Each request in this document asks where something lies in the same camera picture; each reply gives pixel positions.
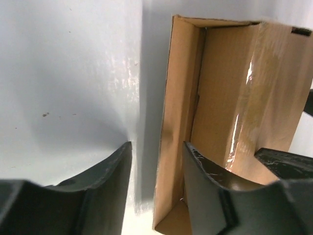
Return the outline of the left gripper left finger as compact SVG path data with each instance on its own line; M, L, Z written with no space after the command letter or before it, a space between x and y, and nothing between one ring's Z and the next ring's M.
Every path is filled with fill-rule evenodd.
M127 200L132 144L53 186L1 180L3 235L119 235Z

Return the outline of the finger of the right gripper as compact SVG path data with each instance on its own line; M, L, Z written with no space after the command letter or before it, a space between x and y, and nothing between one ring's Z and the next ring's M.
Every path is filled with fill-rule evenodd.
M302 113L313 116L313 93L274 92L261 125L254 159L254 181L313 181L313 160L290 153Z

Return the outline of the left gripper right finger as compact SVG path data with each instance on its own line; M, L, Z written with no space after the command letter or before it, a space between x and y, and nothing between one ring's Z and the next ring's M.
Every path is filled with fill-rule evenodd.
M310 235L313 182L244 179L183 144L184 178L195 235Z

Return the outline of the brown cardboard express box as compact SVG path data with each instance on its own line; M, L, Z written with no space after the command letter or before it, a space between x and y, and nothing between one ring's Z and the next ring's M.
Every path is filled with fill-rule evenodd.
M185 142L217 165L255 182L254 154L272 94L304 94L310 91L312 79L310 29L268 21L175 15L154 230L163 235L193 235L184 178Z

